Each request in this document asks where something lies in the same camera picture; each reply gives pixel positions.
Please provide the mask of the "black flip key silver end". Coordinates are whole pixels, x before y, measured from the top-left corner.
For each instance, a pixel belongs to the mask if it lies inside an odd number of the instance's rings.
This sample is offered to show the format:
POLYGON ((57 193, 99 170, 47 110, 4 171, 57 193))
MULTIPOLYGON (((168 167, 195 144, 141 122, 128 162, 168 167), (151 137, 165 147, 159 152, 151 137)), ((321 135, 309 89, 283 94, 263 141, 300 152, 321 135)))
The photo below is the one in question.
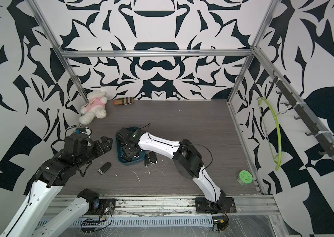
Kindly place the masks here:
POLYGON ((149 155, 148 154, 145 154, 145 157, 144 157, 144 166, 145 167, 149 167, 150 166, 150 158, 149 158, 149 155))

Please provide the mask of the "black car key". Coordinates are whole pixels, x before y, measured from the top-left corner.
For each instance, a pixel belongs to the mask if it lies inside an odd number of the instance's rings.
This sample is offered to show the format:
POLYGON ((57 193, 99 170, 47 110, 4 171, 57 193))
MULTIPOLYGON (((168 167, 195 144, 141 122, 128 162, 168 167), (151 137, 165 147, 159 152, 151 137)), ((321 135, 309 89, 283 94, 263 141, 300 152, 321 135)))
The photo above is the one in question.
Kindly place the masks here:
POLYGON ((149 153, 149 160, 151 164, 157 164, 158 163, 158 159, 157 159, 157 155, 155 152, 150 152, 149 153))
POLYGON ((98 173, 100 175, 103 175, 106 171, 109 170, 109 168, 112 166, 112 164, 110 162, 106 162, 105 164, 103 164, 99 169, 98 169, 98 173))

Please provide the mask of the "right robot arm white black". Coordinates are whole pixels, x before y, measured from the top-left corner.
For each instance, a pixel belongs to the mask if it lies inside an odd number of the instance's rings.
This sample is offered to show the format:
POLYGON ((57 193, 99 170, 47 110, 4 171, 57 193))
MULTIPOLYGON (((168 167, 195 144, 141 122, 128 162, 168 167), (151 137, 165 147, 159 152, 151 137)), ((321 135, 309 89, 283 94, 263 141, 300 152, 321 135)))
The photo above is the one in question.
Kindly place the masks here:
POLYGON ((141 128, 122 128, 117 132, 118 148, 124 160, 139 156, 142 151, 154 152, 171 159, 177 171, 185 178, 193 180, 201 189, 211 208, 222 208, 226 194, 207 173, 202 155, 189 140, 170 141, 150 134, 141 128))

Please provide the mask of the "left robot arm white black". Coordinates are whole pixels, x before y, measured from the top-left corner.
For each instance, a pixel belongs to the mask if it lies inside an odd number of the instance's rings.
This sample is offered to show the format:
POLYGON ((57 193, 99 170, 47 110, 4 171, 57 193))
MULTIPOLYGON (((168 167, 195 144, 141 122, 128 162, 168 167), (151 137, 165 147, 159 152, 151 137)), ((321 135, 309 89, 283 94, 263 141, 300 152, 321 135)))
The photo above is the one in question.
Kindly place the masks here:
POLYGON ((29 183, 29 192, 11 222, 1 234, 3 237, 58 237, 74 221, 100 208, 99 194, 84 189, 73 202, 43 227, 37 228, 51 202, 79 172, 82 166, 111 151, 113 139, 102 136, 93 141, 88 134, 74 133, 64 140, 64 147, 45 161, 29 183))

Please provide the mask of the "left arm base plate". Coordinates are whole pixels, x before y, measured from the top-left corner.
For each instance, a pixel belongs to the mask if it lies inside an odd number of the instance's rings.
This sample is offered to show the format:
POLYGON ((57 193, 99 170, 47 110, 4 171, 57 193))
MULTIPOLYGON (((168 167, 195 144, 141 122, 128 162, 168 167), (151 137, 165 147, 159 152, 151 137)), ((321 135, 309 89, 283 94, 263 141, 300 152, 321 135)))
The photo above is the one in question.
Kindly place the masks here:
POLYGON ((93 211, 94 215, 107 215, 114 212, 117 200, 115 198, 99 199, 97 208, 93 211))

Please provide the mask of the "teal plastic storage box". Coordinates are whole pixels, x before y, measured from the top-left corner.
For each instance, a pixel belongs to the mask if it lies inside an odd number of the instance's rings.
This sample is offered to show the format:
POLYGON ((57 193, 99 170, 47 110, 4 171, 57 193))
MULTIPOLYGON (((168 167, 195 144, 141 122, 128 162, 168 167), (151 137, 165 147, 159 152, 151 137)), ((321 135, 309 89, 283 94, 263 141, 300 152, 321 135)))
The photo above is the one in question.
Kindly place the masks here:
POLYGON ((116 133, 118 160, 129 166, 144 161, 146 152, 138 149, 132 142, 126 141, 126 136, 133 134, 138 127, 122 128, 116 133))

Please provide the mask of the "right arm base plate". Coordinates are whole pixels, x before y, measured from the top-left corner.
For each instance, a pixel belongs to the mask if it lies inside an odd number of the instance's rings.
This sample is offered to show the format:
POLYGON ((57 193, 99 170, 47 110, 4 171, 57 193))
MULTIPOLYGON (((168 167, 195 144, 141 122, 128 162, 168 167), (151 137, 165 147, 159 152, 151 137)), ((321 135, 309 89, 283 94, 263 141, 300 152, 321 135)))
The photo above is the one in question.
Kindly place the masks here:
POLYGON ((226 197, 222 206, 208 201, 205 197, 195 198, 196 212, 200 214, 233 214, 237 213, 237 208, 233 197, 226 197))

